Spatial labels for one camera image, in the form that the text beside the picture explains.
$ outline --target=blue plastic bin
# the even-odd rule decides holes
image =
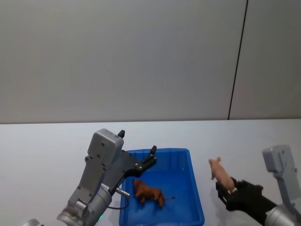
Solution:
[[[144,159],[149,149],[129,151],[137,159]],[[164,148],[156,152],[157,163],[138,178],[147,185],[158,187],[164,196],[175,197],[165,201],[162,209],[154,201],[141,205],[134,198],[133,177],[122,183],[122,189],[131,194],[128,208],[121,210],[120,226],[201,226],[205,218],[198,196],[190,153],[182,148]],[[121,197],[121,205],[126,201]]]

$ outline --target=toy pig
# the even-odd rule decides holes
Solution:
[[[224,186],[230,193],[233,192],[235,185],[232,178],[225,171],[224,167],[220,164],[221,158],[217,157],[216,160],[209,159],[209,164],[211,167],[212,180],[216,178],[221,185]]]

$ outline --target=plastic animal figurine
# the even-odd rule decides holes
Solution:
[[[147,186],[141,180],[133,179],[133,187],[135,198],[139,198],[141,204],[144,204],[145,200],[153,200],[155,202],[158,202],[159,207],[162,208],[164,201],[174,199],[174,197],[165,198],[161,189]]]
[[[217,157],[216,160],[209,159],[209,164],[211,167],[211,179],[213,180],[216,178],[218,182],[221,183],[221,185],[226,188],[230,194],[233,193],[233,190],[235,188],[234,182],[232,178],[229,176],[229,174],[225,171],[224,167],[220,164],[221,158]]]

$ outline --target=table surface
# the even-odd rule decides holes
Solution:
[[[262,185],[263,195],[277,204],[277,182],[266,171],[261,151],[289,144],[301,169],[301,120],[0,125],[1,225],[21,226],[37,218],[51,226],[47,222],[66,205],[85,167],[92,134],[101,128],[114,133],[124,129],[125,150],[153,145],[189,149],[207,226],[258,225],[243,212],[226,211],[210,179],[209,158],[221,156],[230,175]],[[119,194],[111,205],[120,205]],[[106,210],[97,225],[119,225],[119,211]]]

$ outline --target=white wall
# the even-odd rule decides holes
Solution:
[[[301,117],[301,1],[250,0],[231,119]]]
[[[226,119],[244,10],[2,0],[0,123]]]

